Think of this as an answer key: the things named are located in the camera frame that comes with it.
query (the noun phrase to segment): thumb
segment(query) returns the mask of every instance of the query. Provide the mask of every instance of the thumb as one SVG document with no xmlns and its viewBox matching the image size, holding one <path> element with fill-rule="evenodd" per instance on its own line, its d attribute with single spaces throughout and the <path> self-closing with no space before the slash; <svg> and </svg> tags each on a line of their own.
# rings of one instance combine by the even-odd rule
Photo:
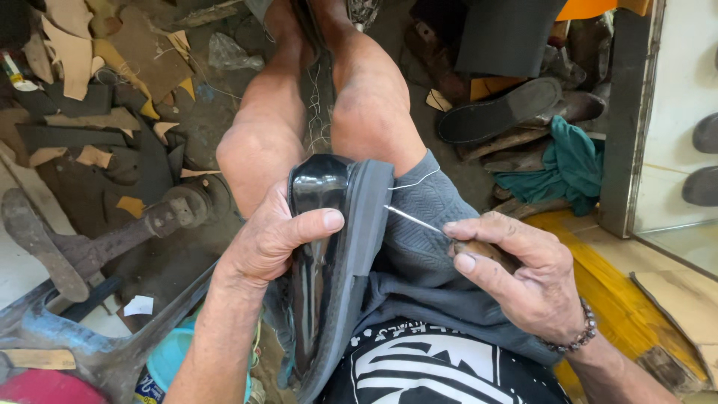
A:
<svg viewBox="0 0 718 404">
<path fill-rule="evenodd" d="M 281 227 L 281 233 L 294 249 L 341 230 L 344 227 L 344 216 L 336 209 L 316 209 L 283 222 Z"/>
<path fill-rule="evenodd" d="M 521 294 L 521 282 L 506 272 L 501 264 L 483 255 L 463 252 L 454 257 L 454 266 L 499 303 Z"/>
</svg>

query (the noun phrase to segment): hand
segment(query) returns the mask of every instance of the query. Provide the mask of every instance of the hand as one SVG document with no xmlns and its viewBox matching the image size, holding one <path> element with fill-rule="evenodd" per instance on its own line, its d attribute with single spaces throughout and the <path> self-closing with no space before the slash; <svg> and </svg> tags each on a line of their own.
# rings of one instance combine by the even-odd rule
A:
<svg viewBox="0 0 718 404">
<path fill-rule="evenodd" d="M 247 224 L 220 259 L 229 268 L 223 275 L 265 288 L 289 267 L 292 250 L 328 237 L 344 227 L 336 209 L 317 209 L 292 218 L 286 204 L 286 180 L 269 188 Z"/>
<path fill-rule="evenodd" d="M 573 256 L 556 236 L 498 212 L 447 223 L 444 233 L 458 240 L 498 244 L 524 263 L 510 275 L 479 254 L 454 257 L 456 269 L 492 295 L 518 328 L 554 344 L 568 344 L 584 330 Z"/>
</svg>

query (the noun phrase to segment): white graphic print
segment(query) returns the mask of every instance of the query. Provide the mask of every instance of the white graphic print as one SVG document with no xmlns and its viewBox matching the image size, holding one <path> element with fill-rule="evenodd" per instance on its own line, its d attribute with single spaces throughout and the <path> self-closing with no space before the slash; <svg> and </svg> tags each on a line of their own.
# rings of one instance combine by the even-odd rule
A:
<svg viewBox="0 0 718 404">
<path fill-rule="evenodd" d="M 353 382 L 357 380 L 357 390 L 371 387 L 401 389 L 384 395 L 374 401 L 375 404 L 397 404 L 403 392 L 417 387 L 429 388 L 466 404 L 513 404 L 513 398 L 494 385 L 497 382 L 494 380 L 494 349 L 498 348 L 451 334 L 410 334 L 387 341 L 356 359 L 352 379 Z M 397 359 L 394 355 L 409 355 L 417 359 L 407 359 L 408 356 Z M 434 360 L 421 360 L 421 357 Z M 437 364 L 435 359 L 445 364 Z M 460 368 L 461 362 L 464 362 L 463 370 Z M 477 377 L 467 372 L 466 367 Z M 371 374 L 376 371 L 383 371 L 385 376 L 373 377 Z M 391 372 L 392 376 L 387 377 L 386 371 Z M 442 382 L 445 379 L 452 380 L 454 385 Z M 457 388 L 457 383 L 465 387 Z"/>
</svg>

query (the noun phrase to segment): black t-shirt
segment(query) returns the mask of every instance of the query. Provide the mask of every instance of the black t-shirt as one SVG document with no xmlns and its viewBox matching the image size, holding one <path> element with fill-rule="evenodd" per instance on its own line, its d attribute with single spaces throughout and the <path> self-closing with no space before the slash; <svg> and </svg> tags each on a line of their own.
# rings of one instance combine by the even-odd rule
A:
<svg viewBox="0 0 718 404">
<path fill-rule="evenodd" d="M 337 404 L 571 404 L 554 373 L 446 327 L 397 318 L 355 335 L 323 392 Z"/>
</svg>

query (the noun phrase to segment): leg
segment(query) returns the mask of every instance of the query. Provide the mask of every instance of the leg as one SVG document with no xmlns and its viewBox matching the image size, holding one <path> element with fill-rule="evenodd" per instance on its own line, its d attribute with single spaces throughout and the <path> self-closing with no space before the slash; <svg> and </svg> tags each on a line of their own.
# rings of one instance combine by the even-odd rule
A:
<svg viewBox="0 0 718 404">
<path fill-rule="evenodd" d="M 289 0 L 274 0 L 265 24 L 276 40 L 276 54 L 247 87 L 234 123 L 217 148 L 220 169 L 246 218 L 267 188 L 304 159 L 299 78 L 312 49 Z"/>
<path fill-rule="evenodd" d="M 409 116 L 409 89 L 389 55 L 354 28 L 346 0 L 310 0 L 335 55 L 339 96 L 332 119 L 332 148 L 354 160 L 394 164 L 397 177 L 421 161 L 426 147 Z"/>
</svg>

